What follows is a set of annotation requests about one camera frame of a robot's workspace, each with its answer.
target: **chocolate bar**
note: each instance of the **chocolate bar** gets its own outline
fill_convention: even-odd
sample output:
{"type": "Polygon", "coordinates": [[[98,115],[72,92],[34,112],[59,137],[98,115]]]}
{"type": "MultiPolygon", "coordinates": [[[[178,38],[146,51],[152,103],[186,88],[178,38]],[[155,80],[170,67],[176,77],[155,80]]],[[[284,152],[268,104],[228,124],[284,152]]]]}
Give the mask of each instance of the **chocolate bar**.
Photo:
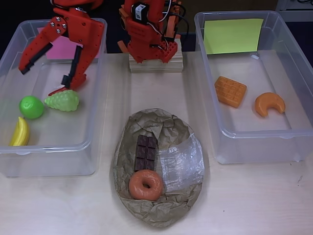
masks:
{"type": "Polygon", "coordinates": [[[156,148],[157,139],[155,137],[138,136],[134,171],[155,169],[156,148]]]}

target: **clear plastic container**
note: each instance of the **clear plastic container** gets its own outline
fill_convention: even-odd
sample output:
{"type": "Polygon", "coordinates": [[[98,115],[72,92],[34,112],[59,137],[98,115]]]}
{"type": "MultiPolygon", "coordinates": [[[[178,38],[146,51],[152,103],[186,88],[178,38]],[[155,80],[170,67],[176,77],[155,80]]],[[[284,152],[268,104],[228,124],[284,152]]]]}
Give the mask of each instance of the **clear plastic container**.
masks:
{"type": "Polygon", "coordinates": [[[197,44],[205,64],[205,100],[217,161],[228,163],[304,160],[313,151],[313,69],[277,12],[201,12],[195,16],[197,44]],[[258,51],[207,55],[204,22],[264,19],[258,51]],[[225,76],[247,85],[238,109],[218,102],[214,83],[225,76]],[[285,101],[281,115],[269,110],[262,118],[254,111],[256,97],[265,92],[285,101]]]}
{"type": "MultiPolygon", "coordinates": [[[[96,19],[107,26],[103,19],[96,19]]],[[[28,146],[8,146],[18,117],[19,102],[26,95],[42,101],[60,87],[71,60],[40,58],[30,71],[18,70],[25,47],[49,21],[21,23],[0,61],[0,172],[9,177],[89,175],[95,172],[98,139],[103,120],[97,119],[105,103],[106,78],[101,63],[105,53],[106,28],[100,55],[87,69],[87,82],[79,90],[80,104],[75,112],[45,108],[30,127],[28,146]]]]}

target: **brown paper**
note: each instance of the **brown paper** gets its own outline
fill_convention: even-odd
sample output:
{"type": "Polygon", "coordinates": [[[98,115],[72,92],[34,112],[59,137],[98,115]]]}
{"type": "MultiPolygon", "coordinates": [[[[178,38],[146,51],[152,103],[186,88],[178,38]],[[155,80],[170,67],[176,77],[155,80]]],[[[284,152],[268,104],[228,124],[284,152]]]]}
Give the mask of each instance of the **brown paper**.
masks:
{"type": "MultiPolygon", "coordinates": [[[[134,200],[128,183],[134,173],[134,159],[139,135],[155,136],[159,149],[167,149],[187,140],[192,134],[187,123],[162,109],[147,109],[131,115],[125,125],[116,148],[113,164],[114,184],[124,206],[136,218],[159,228],[167,227],[182,218],[197,200],[202,184],[163,192],[156,201],[134,200]]],[[[156,156],[156,172],[162,176],[162,168],[156,156]]]]}

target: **orange waffle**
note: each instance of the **orange waffle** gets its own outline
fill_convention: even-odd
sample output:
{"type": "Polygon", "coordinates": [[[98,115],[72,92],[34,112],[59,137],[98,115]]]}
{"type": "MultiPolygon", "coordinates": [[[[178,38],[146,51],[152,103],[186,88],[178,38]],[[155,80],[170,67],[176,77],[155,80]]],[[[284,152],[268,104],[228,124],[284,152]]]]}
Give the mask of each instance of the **orange waffle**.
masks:
{"type": "Polygon", "coordinates": [[[220,76],[215,83],[219,102],[238,108],[246,93],[246,85],[220,76]]]}

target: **yellow sticky note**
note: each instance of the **yellow sticky note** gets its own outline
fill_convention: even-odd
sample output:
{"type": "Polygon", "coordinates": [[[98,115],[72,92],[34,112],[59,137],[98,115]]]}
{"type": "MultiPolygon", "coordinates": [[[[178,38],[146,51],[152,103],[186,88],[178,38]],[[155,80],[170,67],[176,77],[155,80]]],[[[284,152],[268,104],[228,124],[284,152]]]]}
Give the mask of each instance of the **yellow sticky note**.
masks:
{"type": "Polygon", "coordinates": [[[206,54],[257,51],[262,23],[263,19],[206,21],[206,54]]]}

